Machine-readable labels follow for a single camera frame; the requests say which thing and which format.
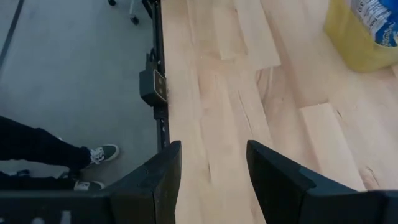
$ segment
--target yellow bag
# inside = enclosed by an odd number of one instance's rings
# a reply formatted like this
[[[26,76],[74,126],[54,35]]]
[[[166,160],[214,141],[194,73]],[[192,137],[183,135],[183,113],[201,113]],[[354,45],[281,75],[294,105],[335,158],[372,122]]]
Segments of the yellow bag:
[[[330,0],[324,30],[347,66],[356,72],[373,72],[398,62],[398,47],[375,43],[345,0]]]

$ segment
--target wooden tabletop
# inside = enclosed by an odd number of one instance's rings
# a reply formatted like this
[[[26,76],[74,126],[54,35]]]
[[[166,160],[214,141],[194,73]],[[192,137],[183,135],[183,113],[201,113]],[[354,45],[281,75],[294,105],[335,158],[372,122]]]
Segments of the wooden tabletop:
[[[171,140],[182,141],[177,223],[265,223],[246,141],[356,190],[398,189],[391,68],[348,70],[323,0],[162,1]]]

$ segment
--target sneaker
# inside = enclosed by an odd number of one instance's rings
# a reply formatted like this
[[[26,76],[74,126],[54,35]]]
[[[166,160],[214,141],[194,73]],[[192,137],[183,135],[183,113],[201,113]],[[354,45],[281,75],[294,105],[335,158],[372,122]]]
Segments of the sneaker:
[[[102,162],[107,162],[115,159],[119,153],[120,149],[113,145],[113,144],[108,144],[104,145],[101,147],[98,147],[96,149],[90,149],[91,153],[91,164],[100,164]]]
[[[75,191],[88,191],[88,190],[101,190],[104,189],[105,185],[101,182],[97,181],[76,181],[75,187],[73,188]]]

